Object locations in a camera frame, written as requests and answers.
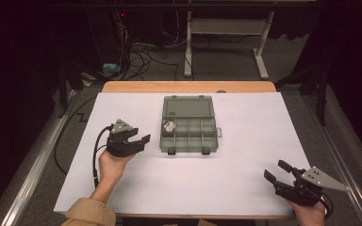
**person's arm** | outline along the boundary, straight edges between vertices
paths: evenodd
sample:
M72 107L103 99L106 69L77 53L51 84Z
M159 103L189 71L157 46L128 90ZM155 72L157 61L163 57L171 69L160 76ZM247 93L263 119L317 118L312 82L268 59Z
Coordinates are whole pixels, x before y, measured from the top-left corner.
M301 226L323 226L325 225L325 207L321 202L317 202L313 207L301 206L295 202L287 202L295 210L296 218Z
M125 165L134 155L127 157L115 157L108 151L104 151L99 156L99 171L101 178L98 187L93 191L90 199L107 203L114 186L123 176Z
M79 199L66 213L62 226L114 225L116 217L107 207L107 200L122 178L126 164L134 155L115 157L108 151L99 156L100 181L89 199Z

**sleeve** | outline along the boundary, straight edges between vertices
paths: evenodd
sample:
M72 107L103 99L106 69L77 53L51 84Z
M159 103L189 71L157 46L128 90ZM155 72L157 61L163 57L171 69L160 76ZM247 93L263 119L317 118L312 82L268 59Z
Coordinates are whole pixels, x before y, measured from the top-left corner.
M87 198L75 202L67 211L66 218L68 220L62 226L113 226L116 223L116 216L103 202Z

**hand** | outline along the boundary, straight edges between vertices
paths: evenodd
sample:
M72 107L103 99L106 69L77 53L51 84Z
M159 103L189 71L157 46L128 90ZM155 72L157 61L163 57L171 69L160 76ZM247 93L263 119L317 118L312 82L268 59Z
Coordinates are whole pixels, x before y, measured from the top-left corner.
M104 150L99 156L100 181L90 198L106 203L114 186L122 178L125 166L133 157L115 157Z
M321 202L317 202L314 206L301 206L295 202L287 202L295 210L296 218L301 226L323 226L325 207Z

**white metal stand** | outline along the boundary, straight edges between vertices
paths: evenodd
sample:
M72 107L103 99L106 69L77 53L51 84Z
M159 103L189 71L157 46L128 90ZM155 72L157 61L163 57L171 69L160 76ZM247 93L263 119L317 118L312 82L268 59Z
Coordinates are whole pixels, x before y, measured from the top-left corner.
M188 12L187 22L187 48L185 53L184 75L192 75L192 48L190 46L191 34L230 34L230 35L257 35L261 36L258 48L253 49L255 62L264 80L269 79L263 58L261 56L272 25L274 12L269 12L266 20L224 20L224 19L192 19Z

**white paper sheet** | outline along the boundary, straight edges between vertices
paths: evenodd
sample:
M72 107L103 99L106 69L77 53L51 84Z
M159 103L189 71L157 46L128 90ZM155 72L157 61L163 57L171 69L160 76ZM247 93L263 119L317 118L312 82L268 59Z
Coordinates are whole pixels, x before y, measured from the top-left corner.
M216 124L222 128L219 149L210 155L159 149L164 96L193 93L100 93L80 141L54 211L64 213L94 190L91 160L99 132L122 119L139 133L151 134L145 151L129 162L108 206L115 213L171 216L291 216L288 204L274 194L264 170L292 184L293 176L277 166L283 159L309 168L280 93L206 93L213 99ZM100 145L104 145L104 133Z

